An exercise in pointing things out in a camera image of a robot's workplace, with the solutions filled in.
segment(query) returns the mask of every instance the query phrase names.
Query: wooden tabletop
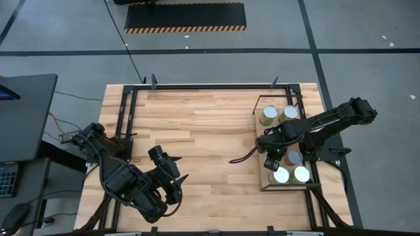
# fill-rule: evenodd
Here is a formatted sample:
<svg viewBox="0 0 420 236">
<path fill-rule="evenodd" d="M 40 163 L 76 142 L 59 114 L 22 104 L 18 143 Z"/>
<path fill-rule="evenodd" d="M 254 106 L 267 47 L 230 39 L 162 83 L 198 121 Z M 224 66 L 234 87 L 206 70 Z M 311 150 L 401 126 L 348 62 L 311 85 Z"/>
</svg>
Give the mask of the wooden tabletop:
<svg viewBox="0 0 420 236">
<path fill-rule="evenodd" d="M 115 134 L 122 90 L 123 85 L 106 87 L 99 122 L 109 137 Z M 316 83 L 301 83 L 301 91 L 307 117 L 324 111 Z M 261 192 L 257 154 L 240 164 L 228 163 L 254 146 L 252 109 L 262 94 L 279 94 L 279 90 L 139 91 L 132 162 L 142 171 L 154 168 L 147 151 L 159 144 L 169 155 L 183 157 L 177 165 L 181 175 L 189 177 L 182 185 L 184 198 L 175 215 L 149 224 L 137 210 L 122 206 L 118 231 L 150 231 L 152 226 L 159 231 L 265 231 L 267 226 L 275 230 L 310 229 L 303 191 Z M 265 98 L 259 107 L 282 106 L 284 99 Z M 340 172 L 322 162 L 317 166 L 325 198 L 346 223 L 352 224 Z M 103 194 L 98 171 L 94 170 L 85 181 L 75 228 L 86 223 Z M 315 197 L 312 200 L 320 226 L 319 207 Z M 110 207 L 107 226 L 112 211 Z"/>
</svg>

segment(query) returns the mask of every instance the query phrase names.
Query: concrete floor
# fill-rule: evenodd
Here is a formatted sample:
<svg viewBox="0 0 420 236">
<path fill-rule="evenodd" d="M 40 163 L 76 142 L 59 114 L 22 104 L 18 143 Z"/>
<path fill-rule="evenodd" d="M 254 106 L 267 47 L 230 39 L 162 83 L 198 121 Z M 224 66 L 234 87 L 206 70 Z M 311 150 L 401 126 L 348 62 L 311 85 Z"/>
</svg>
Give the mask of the concrete floor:
<svg viewBox="0 0 420 236">
<path fill-rule="evenodd" d="M 244 32 L 123 37 L 130 49 L 309 49 L 298 0 L 242 2 L 248 25 Z M 0 1 L 0 31 L 18 3 Z M 419 1 L 304 3 L 319 49 L 420 47 Z M 128 8 L 111 1 L 109 5 L 122 33 Z M 139 82 L 127 55 L 1 56 L 5 51 L 58 50 L 124 50 L 103 1 L 25 0 L 3 43 L 0 40 L 0 74 L 56 73 L 57 91 L 89 98 L 102 98 L 107 84 Z M 133 60 L 142 76 L 155 73 L 160 83 L 271 82 L 277 76 L 279 83 L 320 82 L 311 54 L 156 54 L 133 55 Z M 378 111 L 371 125 L 342 132 L 344 145 L 353 149 L 347 159 L 364 227 L 420 232 L 420 185 L 416 181 L 420 159 L 415 149 L 420 133 L 420 54 L 321 54 L 320 61 L 333 105 L 360 96 Z M 100 106 L 100 102 L 55 94 L 51 111 L 59 119 L 84 127 L 98 120 Z M 62 128 L 74 129 L 67 124 Z M 53 136 L 59 133 L 51 120 L 45 130 Z M 48 136 L 44 139 L 60 146 Z M 74 151 L 70 146 L 60 147 Z M 80 189 L 83 175 L 54 165 L 50 178 L 54 181 L 47 191 L 59 191 Z M 49 201 L 46 214 L 76 212 L 79 196 L 65 197 L 73 200 L 65 201 L 63 208 L 56 207 L 61 200 Z M 35 234 L 70 231 L 74 220 L 61 217 Z"/>
</svg>

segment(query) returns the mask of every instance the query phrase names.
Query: floor mat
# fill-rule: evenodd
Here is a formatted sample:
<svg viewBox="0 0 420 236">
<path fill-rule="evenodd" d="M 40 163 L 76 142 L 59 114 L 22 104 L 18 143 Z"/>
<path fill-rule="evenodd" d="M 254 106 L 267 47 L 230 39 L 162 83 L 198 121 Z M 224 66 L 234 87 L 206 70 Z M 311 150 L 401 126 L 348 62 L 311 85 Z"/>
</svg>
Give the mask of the floor mat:
<svg viewBox="0 0 420 236">
<path fill-rule="evenodd" d="M 131 3 L 124 33 L 243 31 L 243 3 Z"/>
</svg>

